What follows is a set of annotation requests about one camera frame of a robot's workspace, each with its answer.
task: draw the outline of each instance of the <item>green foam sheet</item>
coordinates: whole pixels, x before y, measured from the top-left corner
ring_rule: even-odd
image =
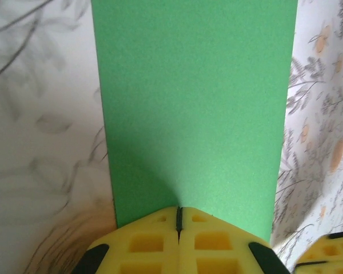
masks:
[[[191,206],[269,240],[296,6],[93,1],[119,226]]]

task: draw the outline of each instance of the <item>green paper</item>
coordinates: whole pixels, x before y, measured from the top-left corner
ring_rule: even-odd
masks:
[[[297,1],[93,1],[119,226],[191,206],[269,240]]]

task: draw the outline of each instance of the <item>floral wallpaper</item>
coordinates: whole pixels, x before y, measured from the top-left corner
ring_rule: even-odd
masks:
[[[343,0],[300,0],[271,245],[292,270],[343,231]]]
[[[70,273],[114,228],[90,0],[0,0],[0,274]]]

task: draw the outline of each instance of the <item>black edge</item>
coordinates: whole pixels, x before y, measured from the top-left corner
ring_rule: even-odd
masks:
[[[272,249],[255,241],[248,246],[264,274],[290,274]]]
[[[96,274],[108,249],[107,244],[100,244],[87,250],[71,274]]]
[[[178,242],[181,237],[181,232],[183,230],[183,208],[178,207],[177,209],[177,222],[176,222],[176,230],[178,232]]]
[[[328,261],[309,261],[307,263],[299,263],[295,265],[295,269],[293,270],[293,273],[295,273],[296,269],[299,267],[304,267],[306,265],[313,265],[313,264],[326,264]]]
[[[343,238],[343,232],[328,234],[328,239],[330,240],[339,239],[339,238]]]

